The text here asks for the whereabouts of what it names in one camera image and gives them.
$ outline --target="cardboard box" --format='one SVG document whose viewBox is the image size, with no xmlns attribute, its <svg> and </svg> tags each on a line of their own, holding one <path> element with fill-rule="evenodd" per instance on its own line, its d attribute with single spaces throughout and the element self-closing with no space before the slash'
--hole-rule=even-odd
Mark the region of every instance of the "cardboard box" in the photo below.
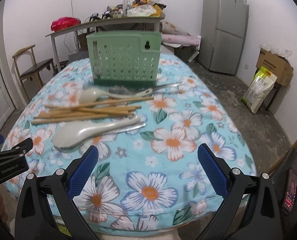
<svg viewBox="0 0 297 240">
<path fill-rule="evenodd" d="M 293 68 L 286 60 L 266 51 L 265 49 L 261 49 L 256 67 L 260 69 L 262 66 L 277 76 L 277 83 L 284 87 L 289 85 L 293 76 Z"/>
</svg>

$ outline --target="chair backrest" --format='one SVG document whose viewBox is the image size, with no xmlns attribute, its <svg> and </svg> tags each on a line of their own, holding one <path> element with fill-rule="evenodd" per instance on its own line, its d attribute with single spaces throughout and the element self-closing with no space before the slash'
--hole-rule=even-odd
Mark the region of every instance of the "chair backrest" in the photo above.
<svg viewBox="0 0 297 240">
<path fill-rule="evenodd" d="M 33 58 L 33 62 L 36 65 L 36 60 L 35 60 L 35 55 L 33 52 L 33 48 L 35 47 L 35 44 L 31 45 L 31 46 L 27 46 L 23 49 L 19 49 L 17 52 L 14 53 L 14 55 L 12 56 L 13 60 L 14 60 L 14 64 L 15 64 L 15 69 L 16 69 L 16 73 L 20 78 L 20 72 L 19 72 L 19 68 L 17 66 L 17 62 L 16 62 L 16 58 L 20 57 L 24 52 L 26 52 L 27 50 L 31 49 L 32 52 L 32 58 Z"/>
</svg>

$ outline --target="green plastic basket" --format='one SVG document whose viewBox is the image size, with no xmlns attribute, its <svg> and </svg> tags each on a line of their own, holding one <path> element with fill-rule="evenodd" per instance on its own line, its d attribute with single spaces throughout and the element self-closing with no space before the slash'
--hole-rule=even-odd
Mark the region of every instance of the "green plastic basket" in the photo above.
<svg viewBox="0 0 297 240">
<path fill-rule="evenodd" d="M 162 36 L 149 31 L 108 31 L 87 35 L 96 85 L 154 86 Z"/>
</svg>

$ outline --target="white wall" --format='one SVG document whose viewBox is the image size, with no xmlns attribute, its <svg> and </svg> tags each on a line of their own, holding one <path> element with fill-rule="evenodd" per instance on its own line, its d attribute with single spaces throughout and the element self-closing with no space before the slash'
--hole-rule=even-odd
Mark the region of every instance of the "white wall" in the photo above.
<svg viewBox="0 0 297 240">
<path fill-rule="evenodd" d="M 203 0 L 162 0 L 167 5 L 166 19 L 192 35 L 199 35 L 202 20 Z M 241 65 L 237 72 L 247 85 L 255 72 L 259 46 L 271 43 L 276 47 L 290 49 L 289 58 L 294 68 L 294 77 L 288 89 L 281 90 L 271 106 L 276 119 L 286 131 L 290 141 L 297 139 L 297 7 L 292 0 L 247 0 L 250 18 Z M 122 0 L 73 0 L 74 16 L 84 21 L 92 13 L 102 13 L 107 5 L 116 5 Z M 71 16 L 70 0 L 6 0 L 4 11 L 4 39 L 9 65 L 12 54 L 19 48 L 36 44 L 37 60 L 53 57 L 50 33 L 51 22 L 62 16 Z M 64 37 L 56 38 L 60 60 L 67 59 L 68 50 Z M 66 44 L 74 49 L 73 36 L 68 35 Z M 29 59 L 21 59 L 24 71 Z M 51 77 L 47 70 L 42 79 Z"/>
</svg>

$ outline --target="silver screw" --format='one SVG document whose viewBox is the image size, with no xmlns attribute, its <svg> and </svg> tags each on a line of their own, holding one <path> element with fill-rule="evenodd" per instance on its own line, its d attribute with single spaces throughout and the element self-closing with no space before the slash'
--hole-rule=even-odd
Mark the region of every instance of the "silver screw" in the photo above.
<svg viewBox="0 0 297 240">
<path fill-rule="evenodd" d="M 56 175 L 62 175 L 64 173 L 64 170 L 63 169 L 58 169 L 55 174 Z"/>
<path fill-rule="evenodd" d="M 33 179 L 34 178 L 34 174 L 33 173 L 30 173 L 28 176 L 27 176 L 28 179 Z"/>
<path fill-rule="evenodd" d="M 240 169 L 238 169 L 238 168 L 234 168 L 234 169 L 232 169 L 232 172 L 233 172 L 233 174 L 235 174 L 235 175 L 240 175 L 240 174 L 241 174 L 241 171 L 240 171 Z"/>
<path fill-rule="evenodd" d="M 268 179 L 268 178 L 269 178 L 269 175 L 268 175 L 267 173 L 263 173 L 263 174 L 262 174 L 262 177 L 263 177 L 264 179 Z"/>
</svg>

